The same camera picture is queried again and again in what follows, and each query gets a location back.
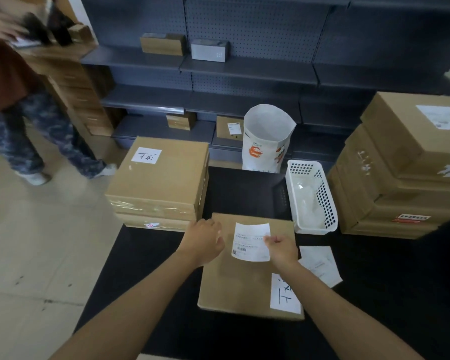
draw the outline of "camouflage pants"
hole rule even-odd
[[[44,162],[26,135],[25,116],[87,178],[106,166],[97,160],[72,122],[45,90],[32,93],[0,112],[0,154],[21,174],[39,173]]]

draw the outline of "person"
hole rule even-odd
[[[80,328],[50,360],[135,360],[185,279],[224,249],[221,227],[213,219],[190,222],[178,249],[162,265]],[[304,268],[293,239],[266,236],[264,241],[278,273],[340,359],[422,359]]]
[[[44,162],[26,135],[25,116],[46,139],[57,145],[78,172],[91,179],[113,175],[115,164],[96,159],[72,122],[44,88],[38,76],[6,41],[27,34],[20,20],[40,6],[0,0],[0,154],[17,175],[32,185],[50,180]]]

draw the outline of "stack of boxes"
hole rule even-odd
[[[106,197],[128,227],[184,232],[202,218],[208,144],[138,137]]]
[[[450,220],[450,97],[378,92],[328,181],[345,234],[416,239]]]

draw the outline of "hand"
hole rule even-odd
[[[16,19],[0,12],[0,40],[15,40],[27,34],[28,30],[19,25]]]
[[[299,259],[299,250],[295,241],[288,236],[264,236],[263,241],[270,252],[271,262],[277,269],[281,270]]]
[[[190,221],[176,250],[193,258],[197,268],[214,260],[225,248],[220,236],[222,224],[213,219]]]

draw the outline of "tiled floor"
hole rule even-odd
[[[53,179],[29,186],[0,157],[0,360],[45,360],[70,337],[122,225],[104,198],[110,177],[87,180],[30,138]],[[111,139],[86,140],[98,157],[123,159]]]

